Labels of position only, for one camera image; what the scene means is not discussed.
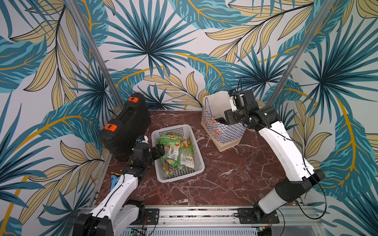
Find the light green condiment packet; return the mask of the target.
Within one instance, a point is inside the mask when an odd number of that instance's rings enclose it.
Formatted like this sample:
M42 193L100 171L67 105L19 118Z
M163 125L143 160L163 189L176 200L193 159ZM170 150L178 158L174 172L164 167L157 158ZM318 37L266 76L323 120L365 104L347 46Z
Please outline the light green condiment packet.
M181 146L181 141L184 139L184 137L178 133L169 133L169 134L164 134L160 136L160 138L157 141L157 144L164 145L165 147L167 146L176 146L180 147Z

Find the white plastic perforated basket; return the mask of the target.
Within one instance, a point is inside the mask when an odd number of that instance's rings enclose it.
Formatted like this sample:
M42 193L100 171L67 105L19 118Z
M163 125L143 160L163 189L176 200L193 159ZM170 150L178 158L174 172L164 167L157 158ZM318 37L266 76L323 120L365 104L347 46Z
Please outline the white plastic perforated basket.
M161 183L169 183L174 181L180 181L186 178L193 177L195 175L201 174L205 170L204 161L197 144L194 132L190 125L188 124L181 124L171 127L165 127L162 129L155 130L151 133L151 140L152 144L156 145L158 138L161 135L165 135L168 133L178 133L182 135L184 138L190 138L193 142L194 146L194 165L195 167L191 170L188 167L185 167L183 170L174 170L171 177L167 174L164 170L164 165L160 160L155 160L155 170L157 173L157 179Z

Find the large dark green condiment packet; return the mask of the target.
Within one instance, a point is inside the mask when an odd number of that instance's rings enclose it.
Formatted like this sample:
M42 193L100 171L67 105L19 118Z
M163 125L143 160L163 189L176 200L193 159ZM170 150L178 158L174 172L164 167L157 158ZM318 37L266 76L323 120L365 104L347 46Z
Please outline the large dark green condiment packet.
M221 124L228 125L227 121L223 117L215 119L215 121Z

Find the blue checkered paper bag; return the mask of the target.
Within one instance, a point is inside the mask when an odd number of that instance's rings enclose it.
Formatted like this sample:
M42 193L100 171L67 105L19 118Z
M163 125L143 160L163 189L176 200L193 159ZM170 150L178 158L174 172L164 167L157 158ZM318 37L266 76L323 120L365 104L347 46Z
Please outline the blue checkered paper bag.
M224 111L231 109L227 91L220 91L203 98L201 125L220 152L238 145L246 128L238 123L225 125L215 121L223 117Z

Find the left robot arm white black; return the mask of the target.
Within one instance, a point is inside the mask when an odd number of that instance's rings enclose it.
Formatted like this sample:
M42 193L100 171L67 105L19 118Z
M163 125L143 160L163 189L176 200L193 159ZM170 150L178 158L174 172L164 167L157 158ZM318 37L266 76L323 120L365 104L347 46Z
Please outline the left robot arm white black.
M74 222L74 236L116 236L128 226L144 223L149 217L141 201L130 200L148 168L165 155L164 145L150 147L136 143L132 156L115 187L89 214L80 214Z

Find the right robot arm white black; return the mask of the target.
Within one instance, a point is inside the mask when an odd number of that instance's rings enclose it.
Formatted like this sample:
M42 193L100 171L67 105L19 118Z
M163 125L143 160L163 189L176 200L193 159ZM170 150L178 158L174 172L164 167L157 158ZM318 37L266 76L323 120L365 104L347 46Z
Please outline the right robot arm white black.
M260 108L253 91L228 92L231 108L224 112L228 124L242 124L259 133L281 163L285 179L254 205L253 216L261 222L281 206L295 201L325 178L321 169L315 169L299 151L286 131L284 123L271 106Z

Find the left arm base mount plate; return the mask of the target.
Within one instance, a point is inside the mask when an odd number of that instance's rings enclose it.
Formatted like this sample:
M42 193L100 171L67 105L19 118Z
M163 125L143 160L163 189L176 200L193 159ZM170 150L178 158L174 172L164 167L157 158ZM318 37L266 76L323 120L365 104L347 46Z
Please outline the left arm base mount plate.
M159 208L139 208L137 219L131 223L134 225L157 225L159 222Z

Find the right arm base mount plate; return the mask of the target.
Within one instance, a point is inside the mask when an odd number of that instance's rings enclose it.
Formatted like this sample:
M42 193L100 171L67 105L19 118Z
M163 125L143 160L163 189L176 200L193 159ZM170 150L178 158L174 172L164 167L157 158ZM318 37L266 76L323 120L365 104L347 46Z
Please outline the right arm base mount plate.
M265 214L257 208L238 208L234 214L241 224L273 225L279 224L280 220L276 211Z

